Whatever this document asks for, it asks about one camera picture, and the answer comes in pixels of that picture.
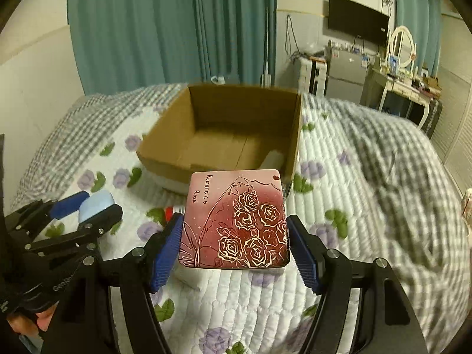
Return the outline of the person left hand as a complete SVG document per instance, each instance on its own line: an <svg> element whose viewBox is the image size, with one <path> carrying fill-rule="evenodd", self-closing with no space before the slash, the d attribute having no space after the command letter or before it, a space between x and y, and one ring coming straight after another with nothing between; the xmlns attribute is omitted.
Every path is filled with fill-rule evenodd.
<svg viewBox="0 0 472 354"><path fill-rule="evenodd" d="M32 320L18 312L7 314L6 320L15 333L24 336L37 336L39 331L45 332L49 328L57 305L58 303L55 303L45 311L36 313L36 320Z"/></svg>

